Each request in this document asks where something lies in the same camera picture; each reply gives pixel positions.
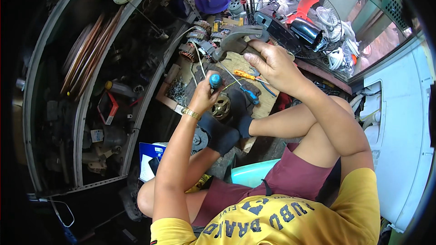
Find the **shelving rack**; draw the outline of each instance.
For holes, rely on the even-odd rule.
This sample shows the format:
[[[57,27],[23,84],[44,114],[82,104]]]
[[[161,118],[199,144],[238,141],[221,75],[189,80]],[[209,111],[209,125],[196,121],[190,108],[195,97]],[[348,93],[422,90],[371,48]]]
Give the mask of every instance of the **shelving rack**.
[[[27,77],[26,77],[26,86],[25,86],[25,92],[24,92],[24,100],[23,100],[23,137],[25,142],[25,151],[26,151],[26,158],[27,158],[27,164],[29,167],[30,177],[33,182],[34,188],[36,192],[42,192],[43,188],[41,185],[41,180],[38,177],[38,172],[35,166],[35,157],[32,150],[32,134],[31,134],[31,113],[32,113],[32,93],[34,90],[34,85],[37,83],[37,70],[39,67],[39,63],[41,60],[42,53],[44,51],[44,48],[47,44],[48,38],[53,34],[56,29],[57,23],[60,21],[60,17],[62,16],[63,11],[67,8],[68,4],[71,3],[72,0],[59,0],[58,4],[53,9],[51,15],[48,17],[46,24],[44,25],[43,30],[41,31],[41,34],[39,36],[39,39],[37,41],[37,44],[35,46],[35,49],[32,53],[32,57],[30,59],[29,67],[27,70]],[[187,25],[180,23],[180,28],[178,29],[177,33],[172,36],[172,41],[167,45],[162,60],[159,63],[159,66],[153,75],[153,77],[150,80],[150,84],[145,88],[145,90],[141,93],[143,96],[143,99],[140,100],[139,104],[134,108],[133,113],[133,119],[135,120],[134,124],[134,133],[130,134],[128,136],[128,141],[122,149],[121,157],[122,159],[122,165],[120,167],[120,171],[118,172],[119,176],[110,178],[107,180],[95,182],[92,184],[85,184],[83,182],[83,175],[82,175],[82,142],[83,142],[83,131],[84,131],[84,125],[85,125],[85,119],[86,119],[86,113],[88,111],[89,106],[89,100],[91,98],[92,90],[95,85],[95,81],[97,80],[98,73],[100,71],[100,68],[103,64],[103,61],[109,51],[109,48],[112,46],[112,43],[114,42],[115,38],[117,37],[118,33],[122,29],[123,25],[128,21],[130,15],[135,10],[135,7],[137,7],[143,0],[131,0],[131,4],[126,4],[125,8],[121,14],[120,20],[115,28],[114,34],[112,35],[111,39],[109,40],[103,55],[100,59],[100,61],[97,63],[95,72],[93,73],[91,80],[86,87],[84,94],[81,96],[79,103],[77,105],[77,111],[75,114],[75,119],[73,123],[73,140],[74,140],[74,147],[73,147],[73,173],[74,173],[74,187],[67,193],[80,191],[84,189],[89,189],[97,186],[101,186],[110,182],[118,181],[121,179],[124,179],[127,177],[130,164],[132,161],[132,155],[133,151],[135,149],[136,140],[138,137],[138,130],[141,128],[142,121],[144,119],[146,110],[148,108],[148,105],[150,103],[150,100],[152,98],[152,95],[157,87],[157,84],[161,78],[162,73],[164,72],[164,69],[170,60],[172,54],[177,48],[178,41],[175,39],[177,36],[181,35],[188,27]],[[192,23],[196,17],[199,17],[199,13],[197,9],[195,8],[195,5],[192,4],[192,0],[187,0],[189,5],[191,6],[192,10],[188,15],[188,18],[185,19],[186,22]]]

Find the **yellow bottle cap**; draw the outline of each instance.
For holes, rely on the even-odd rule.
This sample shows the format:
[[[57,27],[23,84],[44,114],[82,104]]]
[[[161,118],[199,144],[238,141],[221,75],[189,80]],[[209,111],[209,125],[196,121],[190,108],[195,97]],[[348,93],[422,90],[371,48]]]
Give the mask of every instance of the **yellow bottle cap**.
[[[106,84],[105,84],[105,88],[106,88],[107,90],[109,90],[109,89],[112,88],[112,82],[111,82],[110,80],[108,80],[108,81],[106,82]]]

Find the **claw hammer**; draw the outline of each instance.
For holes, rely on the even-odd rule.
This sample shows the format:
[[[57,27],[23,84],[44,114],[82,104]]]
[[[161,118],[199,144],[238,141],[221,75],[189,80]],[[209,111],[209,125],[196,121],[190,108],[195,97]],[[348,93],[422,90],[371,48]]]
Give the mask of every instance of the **claw hammer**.
[[[240,27],[235,27],[232,29],[228,35],[221,41],[219,48],[215,49],[213,53],[213,58],[216,61],[222,61],[227,57],[227,52],[232,51],[240,55],[244,53],[253,53],[266,61],[260,53],[253,47],[249,46],[246,41],[244,41],[245,36],[250,36],[251,39],[257,39],[263,42],[267,42],[270,38],[269,33],[259,25],[245,25]]]

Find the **yellow t-shirt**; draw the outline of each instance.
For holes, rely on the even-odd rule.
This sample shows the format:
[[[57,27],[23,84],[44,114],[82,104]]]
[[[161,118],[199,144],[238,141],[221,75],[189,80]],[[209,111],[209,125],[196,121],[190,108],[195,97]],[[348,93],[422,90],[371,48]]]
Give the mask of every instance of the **yellow t-shirt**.
[[[376,244],[379,231],[375,173],[359,168],[345,177],[330,208],[286,195],[252,196],[223,210],[198,239],[186,221],[163,218],[151,225],[151,240],[157,245]]]

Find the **foot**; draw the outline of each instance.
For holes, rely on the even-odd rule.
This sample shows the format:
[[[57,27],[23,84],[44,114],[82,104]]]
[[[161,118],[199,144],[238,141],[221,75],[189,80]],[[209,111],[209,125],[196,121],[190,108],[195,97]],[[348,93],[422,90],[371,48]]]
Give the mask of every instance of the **foot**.
[[[230,111],[233,116],[232,126],[239,131],[242,138],[250,138],[248,128],[253,118],[248,115],[245,95],[239,90],[231,89],[228,96],[230,98]]]
[[[226,126],[216,120],[209,112],[201,116],[198,125],[210,136],[208,147],[224,155],[229,152],[239,140],[238,130]]]

